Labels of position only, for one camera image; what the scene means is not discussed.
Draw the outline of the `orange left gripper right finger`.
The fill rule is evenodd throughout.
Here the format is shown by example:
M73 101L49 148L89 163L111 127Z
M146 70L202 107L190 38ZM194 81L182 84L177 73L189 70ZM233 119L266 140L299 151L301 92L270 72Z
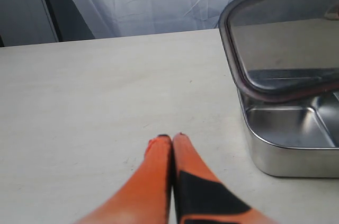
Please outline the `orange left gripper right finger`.
M265 223L265 216L231 193L202 160L190 138L173 138L177 223Z

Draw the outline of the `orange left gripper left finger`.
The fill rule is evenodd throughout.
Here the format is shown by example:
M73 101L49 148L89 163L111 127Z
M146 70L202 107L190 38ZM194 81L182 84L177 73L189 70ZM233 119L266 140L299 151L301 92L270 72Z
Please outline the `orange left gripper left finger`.
M158 135L144 160L115 195L77 223L168 223L171 200L172 141Z

